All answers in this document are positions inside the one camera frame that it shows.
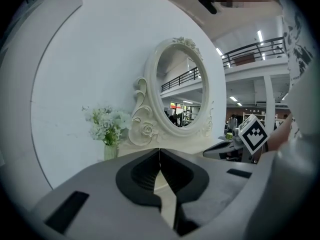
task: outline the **gray surface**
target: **gray surface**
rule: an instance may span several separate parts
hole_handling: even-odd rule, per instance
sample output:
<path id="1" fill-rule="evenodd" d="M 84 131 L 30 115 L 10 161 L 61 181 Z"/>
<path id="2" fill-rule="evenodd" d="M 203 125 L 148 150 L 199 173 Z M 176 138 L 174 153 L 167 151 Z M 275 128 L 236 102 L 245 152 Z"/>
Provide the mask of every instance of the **gray surface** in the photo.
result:
<path id="1" fill-rule="evenodd" d="M 87 167 L 45 196 L 33 214 L 45 220 L 71 193 L 81 191 L 90 196 L 65 233 L 70 239 L 176 238 L 177 234 L 164 221 L 157 207 L 132 203 L 116 185 L 117 171 L 150 150 Z"/>
<path id="2" fill-rule="evenodd" d="M 5 42 L 3 44 L 2 49 L 7 49 L 10 45 L 10 42 L 20 29 L 20 27 L 23 25 L 25 20 L 34 12 L 35 9 L 37 9 L 38 6 L 40 6 L 45 0 L 35 0 L 34 2 L 30 2 L 25 7 L 25 11 L 23 11 L 20 15 L 17 15 L 17 19 L 10 23 L 8 28 L 6 29 L 4 33 L 4 39 Z"/>
<path id="3" fill-rule="evenodd" d="M 46 224 L 42 222 L 39 217 L 31 214 L 29 211 L 24 209 L 20 205 L 15 206 L 16 211 L 19 215 L 24 219 L 25 222 L 29 224 L 29 226 L 35 230 L 38 235 L 40 235 L 45 240 L 70 240 L 69 238 L 65 237 L 64 235 L 56 232 L 52 228 L 48 227 Z"/>
<path id="4" fill-rule="evenodd" d="M 50 190 L 33 145 L 31 97 L 47 46 L 82 0 L 44 0 L 12 32 L 0 68 L 0 178 L 10 199 L 30 210 Z"/>
<path id="5" fill-rule="evenodd" d="M 237 169 L 252 173 L 255 164 L 202 158 L 169 149 L 170 152 L 202 167 L 209 174 L 209 185 L 200 198 L 182 204 L 187 219 L 205 225 L 217 217 L 244 188 L 248 179 L 227 173 Z"/>
<path id="6" fill-rule="evenodd" d="M 246 239 L 271 239 L 305 201 L 306 194 L 319 177 L 319 136 L 312 139 L 310 136 L 305 141 L 293 139 L 280 148 L 264 195 L 249 221 Z M 316 212 L 316 207 L 317 204 L 310 205 L 308 214 Z"/>
<path id="7" fill-rule="evenodd" d="M 236 165 L 236 169 L 244 171 L 249 171 L 250 167 L 255 168 L 252 172 L 251 177 L 247 180 L 246 184 L 244 184 L 238 195 L 233 199 L 233 201 L 230 202 L 228 206 L 225 207 L 225 209 L 218 216 L 216 216 L 211 221 L 207 221 L 207 223 L 203 225 L 200 230 L 195 230 L 186 235 L 184 238 L 186 240 L 211 240 L 213 239 L 213 237 L 219 240 L 244 239 L 244 232 L 248 225 L 248 221 L 253 211 L 255 210 L 257 203 L 264 193 L 264 189 L 271 172 L 271 165 L 274 157 L 275 153 L 269 152 L 268 154 L 265 154 L 261 157 L 257 165 L 216 160 L 216 170 L 219 169 L 219 165 L 222 165 L 222 163 L 239 164 Z M 203 194 L 214 195 L 214 193 L 212 193 L 213 191 L 214 189 L 209 188 L 209 193 L 206 193 L 206 191 Z M 193 216 L 195 219 L 201 218 L 201 216 L 196 211 L 194 214 L 190 214 L 190 218 L 192 218 Z"/>
<path id="8" fill-rule="evenodd" d="M 229 143 L 229 145 L 226 146 L 226 147 L 222 147 L 222 148 L 215 148 L 215 147 L 218 147 L 219 145 L 221 145 L 222 143 Z M 203 152 L 203 156 L 205 158 L 219 159 L 220 160 L 220 155 L 219 154 L 231 153 L 232 151 L 236 150 L 236 147 L 234 145 L 234 140 L 230 139 L 230 140 L 223 140 L 223 141 L 213 145 L 212 147 L 210 147 L 210 149 L 212 149 L 212 150 L 208 150 L 206 152 Z"/>

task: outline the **white wall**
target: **white wall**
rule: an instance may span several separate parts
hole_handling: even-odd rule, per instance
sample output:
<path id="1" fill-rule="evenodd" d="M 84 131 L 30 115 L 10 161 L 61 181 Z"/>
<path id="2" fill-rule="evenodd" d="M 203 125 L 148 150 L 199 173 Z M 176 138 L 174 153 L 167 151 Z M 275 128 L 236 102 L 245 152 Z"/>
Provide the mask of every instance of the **white wall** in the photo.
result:
<path id="1" fill-rule="evenodd" d="M 164 76 L 159 76 L 159 75 L 156 76 L 156 84 L 157 84 L 159 93 L 161 93 L 162 85 L 165 84 L 164 79 L 165 79 Z"/>
<path id="2" fill-rule="evenodd" d="M 163 84 L 171 81 L 172 79 L 175 79 L 176 77 L 182 75 L 183 73 L 187 72 L 189 70 L 188 68 L 188 59 L 183 60 L 179 65 L 177 65 L 175 68 L 170 70 L 164 80 Z"/>
<path id="3" fill-rule="evenodd" d="M 187 59 L 187 63 L 188 63 L 188 70 L 192 70 L 197 66 L 196 63 L 194 63 L 194 61 L 191 60 L 190 58 Z"/>
<path id="4" fill-rule="evenodd" d="M 226 117 L 225 74 L 201 28 L 167 0 L 83 0 L 47 47 L 34 83 L 34 145 L 54 188 L 103 157 L 104 145 L 90 138 L 82 106 L 107 103 L 131 113 L 133 84 L 144 75 L 150 52 L 181 36 L 193 39 L 207 68 L 212 138 L 218 138 Z"/>
<path id="5" fill-rule="evenodd" d="M 194 106 L 194 107 L 192 108 L 192 113 L 199 113 L 199 110 L 200 110 L 200 107 L 199 107 L 199 106 Z M 192 119 L 195 119 L 196 117 L 197 117 L 196 114 L 192 114 L 192 115 L 191 115 L 191 118 L 192 118 Z"/>
<path id="6" fill-rule="evenodd" d="M 21 17 L 23 24 L 16 24 L 5 44 L 7 51 L 0 69 L 0 150 L 5 165 L 0 168 L 0 180 L 11 201 L 27 210 L 52 190 L 33 143 L 34 79 L 51 38 L 81 4 L 82 0 L 42 1 L 27 13 L 28 17 Z"/>
<path id="7" fill-rule="evenodd" d="M 170 99 L 168 99 L 168 98 L 163 98 L 163 99 L 162 99 L 162 102 L 163 102 L 163 106 L 164 106 L 165 108 L 170 108 L 170 103 L 171 103 L 171 100 L 170 100 Z"/>

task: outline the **railing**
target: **railing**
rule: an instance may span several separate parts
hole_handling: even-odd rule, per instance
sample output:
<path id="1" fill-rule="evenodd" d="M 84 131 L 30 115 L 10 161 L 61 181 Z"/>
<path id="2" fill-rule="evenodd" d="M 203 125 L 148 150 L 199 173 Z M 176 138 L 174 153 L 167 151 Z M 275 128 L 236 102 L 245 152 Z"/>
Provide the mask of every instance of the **railing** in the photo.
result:
<path id="1" fill-rule="evenodd" d="M 164 92 L 166 90 L 170 90 L 171 88 L 175 86 L 179 86 L 187 81 L 190 80 L 196 80 L 198 78 L 201 78 L 199 69 L 197 67 L 189 70 L 188 72 L 185 72 L 176 78 L 172 79 L 171 81 L 165 83 L 161 86 L 161 92 Z"/>
<path id="2" fill-rule="evenodd" d="M 229 51 L 221 55 L 223 67 L 225 69 L 232 68 L 251 62 L 281 57 L 285 53 L 283 39 L 283 37 L 277 37 Z"/>

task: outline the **ceiling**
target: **ceiling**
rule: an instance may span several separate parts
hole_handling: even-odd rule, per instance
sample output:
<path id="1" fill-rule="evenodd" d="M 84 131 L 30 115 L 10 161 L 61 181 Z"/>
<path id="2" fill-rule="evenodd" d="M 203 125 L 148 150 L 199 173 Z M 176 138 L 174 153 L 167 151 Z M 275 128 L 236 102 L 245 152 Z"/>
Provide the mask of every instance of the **ceiling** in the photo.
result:
<path id="1" fill-rule="evenodd" d="M 166 97 L 164 99 L 170 100 L 171 102 L 182 103 L 183 101 L 192 102 L 194 104 L 201 104 L 202 102 L 202 88 L 195 89 L 191 91 L 186 91 L 179 93 L 178 95 L 173 95 Z"/>
<path id="2" fill-rule="evenodd" d="M 273 97 L 275 103 L 285 103 L 282 98 L 288 93 L 290 86 L 289 74 L 271 76 Z M 226 83 L 227 106 L 254 105 L 257 102 L 266 102 L 266 86 L 263 77 L 247 78 L 244 80 L 231 81 Z M 229 97 L 234 96 L 238 101 L 234 102 Z"/>
<path id="3" fill-rule="evenodd" d="M 212 15 L 198 2 L 198 0 L 169 0 L 187 15 L 206 33 L 222 53 L 256 43 L 259 41 L 257 31 L 261 30 L 264 40 L 282 36 L 282 9 L 274 1 L 270 2 L 245 2 L 238 4 L 237 8 L 226 8 L 215 3 L 218 13 Z M 173 65 L 179 63 L 178 54 L 167 54 L 160 67 L 163 73 L 172 69 Z M 275 102 L 281 102 L 281 98 L 289 90 L 289 75 L 276 75 L 272 79 L 273 95 Z M 194 93 L 201 95 L 201 90 L 179 94 L 178 97 L 169 99 L 198 101 Z M 251 78 L 236 82 L 226 83 L 227 96 L 235 96 L 242 104 L 255 104 L 255 102 L 266 101 L 266 90 L 263 78 Z M 227 105 L 234 102 L 227 98 Z"/>
<path id="4" fill-rule="evenodd" d="M 249 25 L 240 27 L 230 33 L 227 33 L 216 40 L 213 40 L 212 42 L 214 46 L 219 48 L 224 54 L 259 42 L 260 40 L 257 34 L 258 31 L 261 31 L 263 40 L 282 37 L 282 17 L 279 15 L 252 22 Z"/>
<path id="5" fill-rule="evenodd" d="M 272 17 L 281 15 L 282 13 L 280 5 L 274 1 L 245 2 L 238 4 L 237 8 L 223 7 L 216 2 L 214 5 L 218 13 L 214 15 L 211 14 L 201 3 L 199 3 L 198 0 L 169 1 L 189 15 L 213 41 L 226 35 L 227 33 L 242 28 L 243 26 L 249 26 L 261 20 L 270 19 Z M 269 30 L 269 27 L 266 25 L 264 30 L 266 32 L 266 36 L 268 35 L 267 30 Z"/>

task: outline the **black slot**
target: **black slot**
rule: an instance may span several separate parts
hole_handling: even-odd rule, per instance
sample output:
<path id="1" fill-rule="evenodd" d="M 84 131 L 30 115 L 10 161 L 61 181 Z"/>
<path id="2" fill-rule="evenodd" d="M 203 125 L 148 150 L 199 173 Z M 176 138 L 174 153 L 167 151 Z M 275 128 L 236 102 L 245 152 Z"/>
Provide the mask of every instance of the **black slot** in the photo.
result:
<path id="1" fill-rule="evenodd" d="M 79 191 L 73 192 L 46 220 L 45 224 L 60 234 L 63 234 L 88 197 L 89 195 L 87 193 Z"/>
<path id="2" fill-rule="evenodd" d="M 244 170 L 237 170 L 237 169 L 230 169 L 227 171 L 228 174 L 233 174 L 233 175 L 236 175 L 236 176 L 239 176 L 239 177 L 243 177 L 243 178 L 247 178 L 249 179 L 250 176 L 251 176 L 251 172 L 247 172 L 247 171 L 244 171 Z"/>
<path id="3" fill-rule="evenodd" d="M 134 204 L 158 207 L 161 211 L 161 199 L 154 194 L 159 171 L 159 148 L 155 148 L 122 166 L 116 173 L 115 183 Z"/>

